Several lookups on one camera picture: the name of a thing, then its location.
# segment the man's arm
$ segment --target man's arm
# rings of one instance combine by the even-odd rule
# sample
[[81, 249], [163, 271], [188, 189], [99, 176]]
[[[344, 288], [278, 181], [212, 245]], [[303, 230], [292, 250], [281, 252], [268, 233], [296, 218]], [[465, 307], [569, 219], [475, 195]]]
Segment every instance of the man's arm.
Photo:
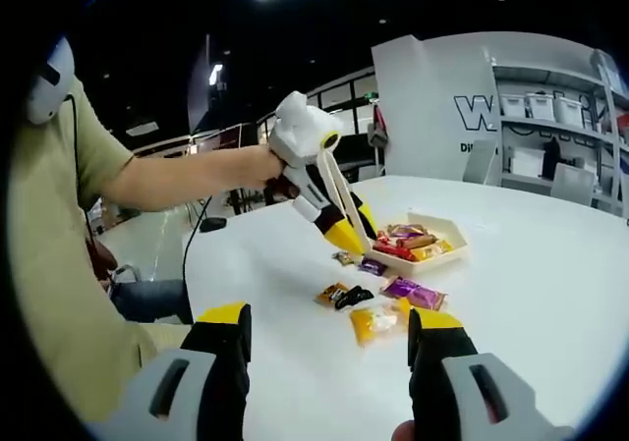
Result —
[[262, 189], [281, 172], [281, 162], [265, 145], [185, 158], [133, 158], [100, 192], [121, 205], [154, 211], [236, 188]]

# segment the display wall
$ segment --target display wall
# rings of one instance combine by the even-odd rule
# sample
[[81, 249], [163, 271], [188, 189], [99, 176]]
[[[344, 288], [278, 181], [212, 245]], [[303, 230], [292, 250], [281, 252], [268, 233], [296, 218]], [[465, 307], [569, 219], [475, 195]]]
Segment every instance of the display wall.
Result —
[[[537, 64], [597, 76], [593, 49], [521, 32], [479, 32], [424, 41], [404, 36], [372, 49], [389, 130], [387, 174], [461, 180], [469, 145], [497, 136], [491, 63]], [[488, 179], [499, 184], [494, 161]]]

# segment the storage bin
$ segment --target storage bin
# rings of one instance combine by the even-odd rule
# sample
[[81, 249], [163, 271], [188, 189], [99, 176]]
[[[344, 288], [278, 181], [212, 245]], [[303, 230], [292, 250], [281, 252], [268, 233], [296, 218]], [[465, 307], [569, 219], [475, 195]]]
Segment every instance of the storage bin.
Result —
[[527, 116], [524, 107], [524, 95], [502, 94], [500, 95], [500, 104], [505, 117], [525, 118]]
[[520, 176], [538, 178], [542, 175], [543, 156], [541, 149], [513, 148], [511, 157], [511, 173]]
[[552, 96], [549, 94], [527, 94], [527, 102], [534, 119], [554, 122]]
[[578, 100], [566, 99], [565, 97], [554, 99], [554, 112], [557, 122], [583, 129], [582, 107], [581, 102]]

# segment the white table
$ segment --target white table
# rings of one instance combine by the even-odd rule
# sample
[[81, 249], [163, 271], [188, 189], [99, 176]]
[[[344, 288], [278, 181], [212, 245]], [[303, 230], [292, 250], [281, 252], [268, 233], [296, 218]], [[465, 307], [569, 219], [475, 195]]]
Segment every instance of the white table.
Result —
[[[501, 358], [537, 392], [555, 424], [577, 426], [629, 340], [629, 228], [608, 213], [542, 195], [430, 179], [356, 184], [377, 224], [408, 209], [454, 220], [466, 259], [418, 281], [448, 293], [479, 352]], [[187, 279], [194, 315], [252, 306], [249, 440], [384, 441], [412, 418], [406, 338], [360, 349], [349, 316], [313, 298], [337, 281], [377, 286], [343, 268], [335, 248], [289, 203], [195, 237]]]

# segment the person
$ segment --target person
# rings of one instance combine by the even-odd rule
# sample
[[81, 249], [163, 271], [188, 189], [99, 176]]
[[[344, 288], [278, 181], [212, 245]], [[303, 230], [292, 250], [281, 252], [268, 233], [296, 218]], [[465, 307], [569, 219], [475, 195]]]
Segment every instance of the person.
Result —
[[92, 421], [106, 419], [129, 380], [162, 349], [179, 347], [190, 327], [130, 322], [119, 314], [90, 266], [77, 203], [89, 209], [103, 195], [162, 210], [221, 191], [261, 189], [282, 164], [266, 145], [136, 158], [100, 124], [74, 74], [68, 85], [69, 95], [49, 118], [36, 125], [25, 108], [17, 130], [9, 257], [40, 359], [75, 413]]
[[118, 269], [118, 260], [113, 253], [93, 236], [86, 237], [86, 245], [100, 287], [127, 320], [152, 323], [176, 315], [182, 323], [193, 324], [183, 279], [114, 282], [111, 274]]

